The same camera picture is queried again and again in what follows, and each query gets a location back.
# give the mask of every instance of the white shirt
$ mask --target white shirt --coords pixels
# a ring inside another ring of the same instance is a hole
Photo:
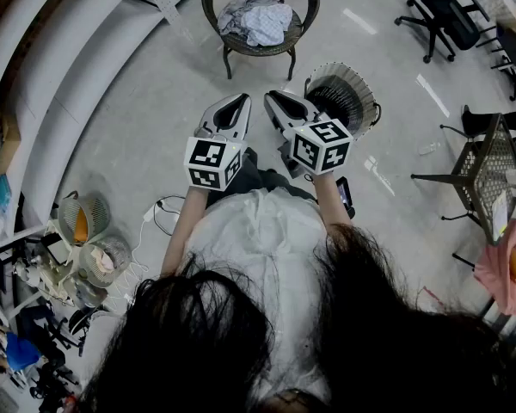
[[[243,290],[273,326],[272,367],[256,381],[258,398],[292,388],[328,396],[311,354],[321,272],[314,249],[324,247],[326,235],[315,202],[276,188],[221,200],[187,241],[187,252],[202,256],[207,268],[227,264],[247,275],[252,285]]]

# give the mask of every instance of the gray floor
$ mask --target gray floor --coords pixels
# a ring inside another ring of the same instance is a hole
[[[219,7],[229,0],[217,1]],[[467,4],[469,0],[459,1]],[[306,0],[286,2],[304,15]],[[516,110],[516,103],[508,100],[507,79],[489,69],[495,57],[484,48],[458,51],[455,62],[448,63],[447,51],[439,42],[432,63],[423,64],[426,31],[394,24],[396,17],[412,12],[405,2],[321,0],[319,15],[297,44],[298,61],[288,83],[288,55],[249,58],[233,53],[234,77],[227,80],[222,42],[205,18],[200,0],[185,0],[181,14],[194,44],[161,25],[137,50],[88,124],[58,197],[73,189],[102,191],[110,203],[114,225],[135,248],[142,217],[153,202],[165,195],[185,193],[182,159],[187,137],[209,105],[234,93],[250,94],[254,105],[248,142],[259,153],[260,168],[285,173],[276,151],[279,137],[262,104],[264,93],[288,89],[302,94],[304,80],[314,68],[342,61],[367,81],[384,112],[374,130],[353,148],[348,165],[336,172],[350,182],[357,211],[355,224],[375,235],[392,254],[409,295],[419,295],[422,304],[435,306],[430,297],[423,299],[421,290],[426,287],[445,304],[480,310],[488,300],[487,293],[475,282],[471,270],[455,262],[451,253],[457,250],[475,260],[485,237],[467,219],[440,220],[443,214],[463,212],[451,186],[415,182],[409,174],[451,171],[464,139],[440,130],[439,124],[461,127],[460,110],[465,103],[482,113]],[[350,9],[377,32],[370,34],[346,16],[344,9]],[[419,75],[443,102],[448,118],[417,83]],[[438,150],[419,156],[418,150],[431,143],[439,143]],[[376,168],[368,170],[366,161],[371,157]],[[294,184],[310,190],[303,179]],[[157,217],[162,225],[172,227],[169,215]],[[150,267],[145,276],[157,275],[168,242],[152,222],[144,226],[136,257]],[[125,300],[115,301],[122,312]]]

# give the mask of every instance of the smartphone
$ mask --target smartphone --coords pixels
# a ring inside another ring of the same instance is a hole
[[[343,176],[336,181],[336,186],[338,187],[338,192],[341,195],[342,203],[346,208],[347,215],[350,216],[350,219],[353,219],[355,216],[355,210],[353,209],[352,195],[350,194],[350,187],[348,186],[346,177]]]

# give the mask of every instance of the blue object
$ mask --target blue object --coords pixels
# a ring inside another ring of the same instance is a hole
[[[8,332],[6,337],[8,338],[6,357],[11,370],[15,372],[23,370],[40,359],[41,353],[30,341],[20,338],[13,332]]]
[[[9,189],[8,178],[6,175],[0,176],[0,211],[8,211],[9,200],[11,199],[11,189]]]

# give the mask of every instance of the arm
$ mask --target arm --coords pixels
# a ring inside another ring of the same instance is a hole
[[[341,200],[341,194],[336,186],[333,173],[313,176],[313,183],[316,187],[319,211],[327,232],[331,234],[333,225],[352,225],[352,220],[347,215],[346,208]]]
[[[207,189],[189,187],[186,199],[181,207],[180,218],[175,224],[169,247],[166,249],[161,275],[174,274],[180,266],[186,241],[191,236],[195,225],[205,215],[207,200]]]

